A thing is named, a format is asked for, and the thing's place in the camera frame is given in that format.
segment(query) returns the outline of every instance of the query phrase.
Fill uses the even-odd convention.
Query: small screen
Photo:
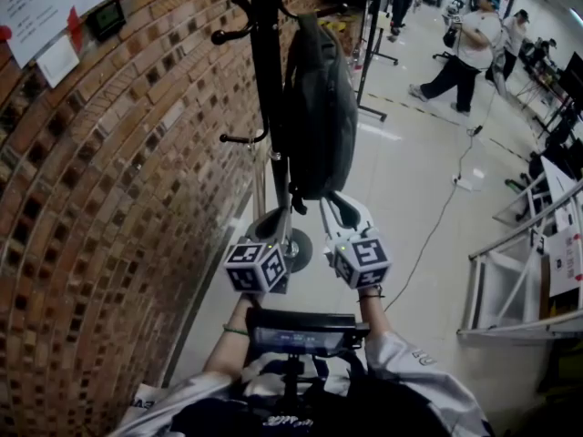
[[[119,19],[118,8],[115,3],[99,10],[97,14],[97,23],[101,29],[105,29],[112,23],[115,23]]]
[[[289,354],[333,354],[343,345],[341,332],[275,330],[259,327],[253,339],[264,351]]]

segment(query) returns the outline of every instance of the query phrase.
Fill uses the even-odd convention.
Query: white floor
[[[506,149],[527,158],[537,144],[520,110],[498,95],[486,115],[494,88],[483,75],[476,83],[470,118],[450,108],[455,100],[454,90],[427,104],[408,96],[410,83],[428,82],[441,69],[443,62],[433,60],[431,55],[443,51],[445,27],[438,11],[427,6],[408,15],[405,22],[407,27],[399,40],[392,44],[385,39],[381,47],[382,53],[398,57],[399,65],[382,59],[372,62],[363,102],[386,112],[388,118],[380,124],[377,118],[361,114],[352,172],[344,192],[370,209],[393,253],[394,266],[384,283],[385,301],[389,302],[404,285],[452,190],[458,159],[470,144],[466,128],[484,126],[463,162],[463,176],[479,190],[456,191],[410,285],[388,316],[398,332],[432,354],[443,369],[474,392],[500,432],[539,400],[536,387],[546,366],[547,345],[470,345],[460,341],[455,332],[465,308],[467,255],[504,233],[505,229],[491,216],[514,196],[505,186],[505,178],[517,178],[527,169],[524,160]],[[508,80],[509,89],[516,93],[526,82],[518,63]],[[547,113],[540,102],[534,104],[533,108],[543,116]],[[273,203],[273,192],[268,188],[268,207]],[[294,226],[312,239],[312,262],[293,276],[285,297],[270,295],[266,305],[284,310],[358,314],[356,293],[335,278],[322,255],[324,234],[317,203],[310,203],[309,208],[307,216],[293,214],[293,219]],[[251,204],[233,223],[237,225],[233,240],[250,223]],[[228,279],[219,270],[191,328],[173,382],[200,371],[236,299]]]

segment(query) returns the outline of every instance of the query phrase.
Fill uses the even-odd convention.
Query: black cable
[[[480,126],[480,127],[477,127],[476,129],[468,129],[466,131],[467,135],[470,136],[470,145],[465,150],[464,154],[462,154],[462,156],[457,161],[457,179],[458,180],[461,179],[461,177],[462,177],[462,160],[464,160],[464,158],[467,155],[467,153],[474,146],[474,136],[476,136],[481,130],[482,130],[482,127]],[[419,256],[417,256],[417,260],[415,261],[415,264],[413,265],[413,269],[411,270],[411,273],[409,273],[409,277],[407,277],[407,281],[405,282],[404,286],[401,288],[401,291],[399,291],[399,293],[397,294],[397,296],[395,296],[394,299],[387,305],[387,307],[384,308],[384,312],[387,312],[387,310],[391,306],[393,306],[393,304],[399,299],[399,297],[403,294],[403,292],[409,286],[409,282],[411,281],[411,278],[413,277],[413,275],[415,274],[415,271],[417,270],[417,266],[419,265],[419,262],[421,261],[421,257],[423,256],[423,253],[425,251],[425,248],[429,244],[429,241],[431,240],[431,237],[437,231],[437,228],[439,227],[439,224],[441,223],[441,220],[444,217],[445,211],[447,210],[447,206],[449,205],[449,203],[451,202],[451,200],[454,198],[454,194],[455,194],[455,191],[456,190],[457,190],[457,185],[454,184],[454,188],[452,189],[451,194],[449,195],[449,197],[447,198],[447,201],[445,202],[444,206],[441,209],[441,213],[439,214],[439,218],[437,219],[437,222],[435,223],[433,229],[431,230],[431,232],[427,236],[427,239],[425,240],[425,243],[421,247],[421,251],[419,251]]]

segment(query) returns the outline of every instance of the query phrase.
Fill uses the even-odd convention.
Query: man in white shirt
[[[477,0],[477,3],[477,11],[465,15],[461,24],[454,25],[457,28],[455,56],[448,59],[441,73],[431,83],[410,85],[410,95],[426,102],[457,86],[457,102],[452,104],[452,108],[469,116],[476,75],[490,67],[492,46],[502,36],[497,13],[500,0]]]
[[[512,70],[514,70],[514,65],[516,64],[518,54],[520,53],[520,47],[522,46],[522,42],[525,40],[525,36],[527,35],[527,23],[527,10],[520,10],[514,16],[509,16],[502,23],[503,29],[507,33],[506,43],[504,46],[506,62],[502,71],[504,79],[508,79],[512,73]],[[488,81],[494,81],[492,67],[490,67],[486,72],[486,79]]]

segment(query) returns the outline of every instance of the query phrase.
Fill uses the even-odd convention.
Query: computer monitor
[[[583,101],[583,59],[575,52],[558,84],[575,102]]]

